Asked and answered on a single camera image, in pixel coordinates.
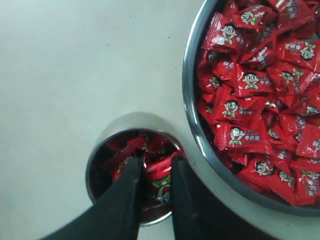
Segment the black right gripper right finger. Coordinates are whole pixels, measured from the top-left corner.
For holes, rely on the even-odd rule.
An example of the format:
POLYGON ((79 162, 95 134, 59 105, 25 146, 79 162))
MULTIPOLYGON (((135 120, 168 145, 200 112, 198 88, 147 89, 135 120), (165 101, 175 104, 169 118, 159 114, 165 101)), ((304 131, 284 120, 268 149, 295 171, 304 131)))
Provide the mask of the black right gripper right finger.
POLYGON ((181 156, 172 160, 171 207, 177 240, 272 240, 226 207, 181 156))

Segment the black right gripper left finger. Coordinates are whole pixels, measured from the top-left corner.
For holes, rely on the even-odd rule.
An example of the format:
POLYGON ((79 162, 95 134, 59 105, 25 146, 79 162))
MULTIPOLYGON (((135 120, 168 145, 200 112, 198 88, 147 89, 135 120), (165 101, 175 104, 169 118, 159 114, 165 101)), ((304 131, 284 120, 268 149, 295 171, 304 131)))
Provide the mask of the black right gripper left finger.
POLYGON ((136 240, 143 196, 143 161, 134 157, 93 206, 43 239, 136 240))

